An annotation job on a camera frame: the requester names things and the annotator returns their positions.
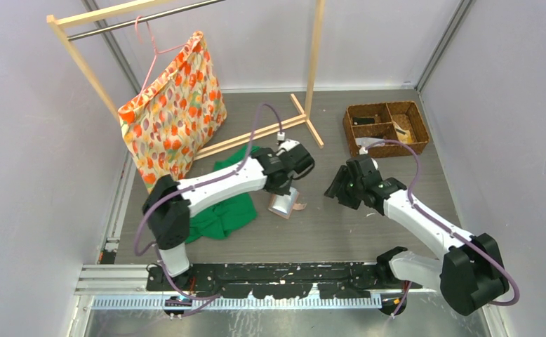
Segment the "black card in basket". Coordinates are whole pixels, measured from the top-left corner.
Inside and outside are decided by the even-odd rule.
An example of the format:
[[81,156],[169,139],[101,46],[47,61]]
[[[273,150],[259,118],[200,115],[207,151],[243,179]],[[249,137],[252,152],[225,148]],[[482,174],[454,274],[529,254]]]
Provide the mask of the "black card in basket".
[[352,123],[354,126],[362,126],[375,124],[376,121],[374,117],[353,117]]

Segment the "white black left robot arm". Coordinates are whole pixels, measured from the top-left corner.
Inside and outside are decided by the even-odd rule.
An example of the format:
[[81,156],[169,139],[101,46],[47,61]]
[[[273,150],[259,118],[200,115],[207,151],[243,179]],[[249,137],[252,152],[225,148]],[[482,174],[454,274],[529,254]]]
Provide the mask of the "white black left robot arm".
[[285,140],[277,149],[249,151],[239,163],[197,178],[175,181],[170,175],[157,181],[142,206],[142,223],[154,236],[164,281],[175,291],[185,289],[191,273],[185,242],[191,219],[237,195],[264,190],[285,196],[291,184],[308,175],[315,160],[296,140]]

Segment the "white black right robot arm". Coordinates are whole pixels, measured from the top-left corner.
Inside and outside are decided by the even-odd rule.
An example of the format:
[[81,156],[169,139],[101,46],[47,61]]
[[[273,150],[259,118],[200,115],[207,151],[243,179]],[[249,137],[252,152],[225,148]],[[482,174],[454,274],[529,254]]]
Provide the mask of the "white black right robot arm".
[[376,279],[385,288],[401,281],[437,291],[458,314],[468,316],[497,298],[519,289],[506,273],[497,241],[489,234],[473,235],[446,221],[417,199],[396,178],[382,178],[374,159],[366,154],[340,166],[326,197],[357,209],[362,204],[402,225],[433,254],[419,256],[397,246],[376,258]]

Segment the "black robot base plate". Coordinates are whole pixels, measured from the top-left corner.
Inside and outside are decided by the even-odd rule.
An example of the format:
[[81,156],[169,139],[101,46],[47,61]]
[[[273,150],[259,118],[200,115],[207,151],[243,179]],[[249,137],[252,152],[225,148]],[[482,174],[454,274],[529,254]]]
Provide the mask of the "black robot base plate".
[[189,270],[166,278],[163,268],[149,264],[146,289],[183,291],[202,300],[211,298],[306,298],[317,291],[323,299],[365,298],[372,291],[400,291],[403,281],[381,275],[375,263],[195,263]]

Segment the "tan card in basket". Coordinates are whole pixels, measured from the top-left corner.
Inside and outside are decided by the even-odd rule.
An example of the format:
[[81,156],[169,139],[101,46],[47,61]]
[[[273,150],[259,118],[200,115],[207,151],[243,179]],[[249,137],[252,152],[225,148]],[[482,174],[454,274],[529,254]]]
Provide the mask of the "tan card in basket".
[[412,137],[411,132],[408,129],[402,128],[398,123],[395,121],[392,122],[392,125],[396,131],[397,139],[401,143],[405,144],[411,144],[414,143],[414,139]]

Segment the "white card in basket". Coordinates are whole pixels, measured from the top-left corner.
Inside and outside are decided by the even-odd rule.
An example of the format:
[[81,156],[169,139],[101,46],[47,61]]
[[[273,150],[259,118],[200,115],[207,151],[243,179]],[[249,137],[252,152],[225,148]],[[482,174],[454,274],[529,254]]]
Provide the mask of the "white card in basket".
[[357,147],[368,148],[368,147],[375,147],[375,143],[377,146],[383,146],[384,140],[381,138],[363,137],[363,138],[355,138],[355,143]]

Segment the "floral orange tote bag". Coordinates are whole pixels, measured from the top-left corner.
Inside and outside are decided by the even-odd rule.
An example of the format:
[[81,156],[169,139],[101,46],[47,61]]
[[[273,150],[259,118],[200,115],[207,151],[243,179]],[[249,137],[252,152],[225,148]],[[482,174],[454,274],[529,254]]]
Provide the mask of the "floral orange tote bag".
[[203,32],[194,32],[166,69],[117,113],[148,191],[162,176],[184,178],[227,118]]

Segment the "green cloth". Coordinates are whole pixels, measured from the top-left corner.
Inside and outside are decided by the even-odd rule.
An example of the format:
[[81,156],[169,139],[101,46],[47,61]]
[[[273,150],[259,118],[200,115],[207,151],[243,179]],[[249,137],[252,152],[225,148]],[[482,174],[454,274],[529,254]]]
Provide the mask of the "green cloth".
[[202,237],[226,239],[257,217],[258,212],[250,194],[238,194],[196,214],[190,221],[189,237],[185,243],[190,244]]

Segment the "woven wicker divided basket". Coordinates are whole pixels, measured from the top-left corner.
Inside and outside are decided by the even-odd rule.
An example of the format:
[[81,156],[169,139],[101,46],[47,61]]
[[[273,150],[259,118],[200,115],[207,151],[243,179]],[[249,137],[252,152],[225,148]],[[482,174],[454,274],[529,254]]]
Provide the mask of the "woven wicker divided basket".
[[[374,117],[376,123],[354,126],[352,123],[353,117]],[[418,105],[413,101],[397,101],[350,105],[346,108],[342,124],[350,155],[355,157],[359,154],[360,147],[357,147],[355,138],[369,137],[398,140],[392,125],[393,121],[411,132],[415,142],[406,145],[411,147],[416,154],[421,154],[430,142],[430,134]]]

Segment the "aluminium frame rail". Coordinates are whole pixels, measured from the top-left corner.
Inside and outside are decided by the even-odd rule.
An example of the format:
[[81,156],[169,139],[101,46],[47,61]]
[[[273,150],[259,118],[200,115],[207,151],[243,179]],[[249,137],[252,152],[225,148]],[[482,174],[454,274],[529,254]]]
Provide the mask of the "aluminium frame rail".
[[308,310],[390,309],[403,290],[372,291],[365,298],[323,299],[317,291],[306,298],[276,300],[211,298],[202,300],[183,291],[150,292],[146,289],[147,265],[87,265],[76,284],[77,295],[93,296],[92,307],[101,310]]

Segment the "wooden clothes rack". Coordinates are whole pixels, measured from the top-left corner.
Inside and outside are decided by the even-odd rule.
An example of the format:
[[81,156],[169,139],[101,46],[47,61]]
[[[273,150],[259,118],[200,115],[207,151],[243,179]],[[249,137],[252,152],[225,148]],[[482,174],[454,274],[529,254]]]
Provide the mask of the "wooden clothes rack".
[[110,33],[123,27],[137,27],[141,22],[148,23],[151,20],[211,4],[211,1],[202,1],[72,36],[66,34],[65,28],[98,22],[119,14],[157,6],[159,2],[130,1],[62,19],[48,15],[46,22],[107,109],[121,124],[125,143],[134,159],[146,158],[150,154],[149,150],[140,148],[138,143],[142,139],[147,140],[149,145],[156,145],[158,140],[164,141],[164,145],[155,151],[155,155],[166,153],[169,150],[188,150],[188,157],[202,159],[272,134],[281,138],[285,129],[301,124],[307,126],[317,145],[323,147],[324,142],[315,129],[310,114],[317,73],[324,1],[316,1],[315,3],[305,102],[301,104],[294,94],[291,95],[298,115],[286,120],[277,119],[275,124],[263,128],[254,127],[249,133],[214,145],[207,145],[207,142],[226,119],[227,111],[218,79],[212,71],[211,55],[204,43],[202,32],[195,32],[187,43],[177,46],[178,54],[168,67],[154,80],[147,77],[144,84],[138,89],[137,95],[120,108],[115,106],[90,65],[73,44],[75,40]]

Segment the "pink leather card holder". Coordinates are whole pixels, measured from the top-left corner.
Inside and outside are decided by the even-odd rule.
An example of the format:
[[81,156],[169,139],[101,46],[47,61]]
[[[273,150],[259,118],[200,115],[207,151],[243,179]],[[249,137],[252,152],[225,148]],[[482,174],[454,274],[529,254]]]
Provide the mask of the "pink leather card holder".
[[306,203],[297,200],[288,200],[285,195],[272,194],[268,210],[282,218],[289,219],[293,211],[302,211],[307,207]]

